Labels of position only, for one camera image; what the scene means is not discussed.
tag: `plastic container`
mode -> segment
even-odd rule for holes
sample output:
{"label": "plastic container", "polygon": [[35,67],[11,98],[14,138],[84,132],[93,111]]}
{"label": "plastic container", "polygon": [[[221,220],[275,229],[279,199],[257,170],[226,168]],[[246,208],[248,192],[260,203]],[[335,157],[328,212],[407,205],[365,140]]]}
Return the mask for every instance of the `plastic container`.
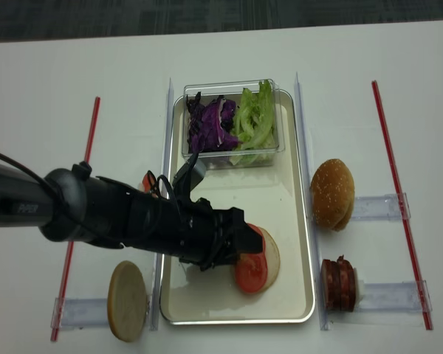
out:
{"label": "plastic container", "polygon": [[[249,89],[253,93],[259,92],[259,82],[264,80],[240,81],[235,83],[214,83],[208,85],[190,85],[184,88],[185,99],[194,98],[198,92],[202,93],[201,104],[207,105],[212,100],[216,100],[219,95],[223,95],[227,100],[236,102],[237,109],[240,104],[243,89]],[[236,150],[236,151],[216,151],[201,152],[199,159],[204,162],[207,169],[233,168],[233,167],[256,167],[270,166],[274,164],[276,153],[284,150],[284,135],[282,130],[282,113],[279,98],[279,88],[274,81],[268,80],[272,87],[272,98],[274,102],[274,125],[272,134],[274,137],[274,147],[257,150]],[[182,129],[182,156],[189,159],[192,155],[189,151],[188,131],[190,114],[187,106],[184,109],[184,125]]]}

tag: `white tray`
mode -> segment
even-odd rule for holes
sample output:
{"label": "white tray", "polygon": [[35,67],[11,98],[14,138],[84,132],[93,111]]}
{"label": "white tray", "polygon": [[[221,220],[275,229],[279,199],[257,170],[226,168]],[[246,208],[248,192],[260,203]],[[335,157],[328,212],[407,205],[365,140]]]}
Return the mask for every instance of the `white tray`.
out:
{"label": "white tray", "polygon": [[[262,294],[246,295],[234,282],[229,266],[205,272],[164,257],[160,288],[162,315],[173,325],[298,323],[315,308],[309,236],[301,188],[293,101],[281,91],[285,151],[271,167],[208,170],[191,193],[208,199],[214,209],[238,207],[246,222],[263,227],[275,239],[281,270]],[[182,117],[184,100],[174,104],[169,176],[184,164]]]}

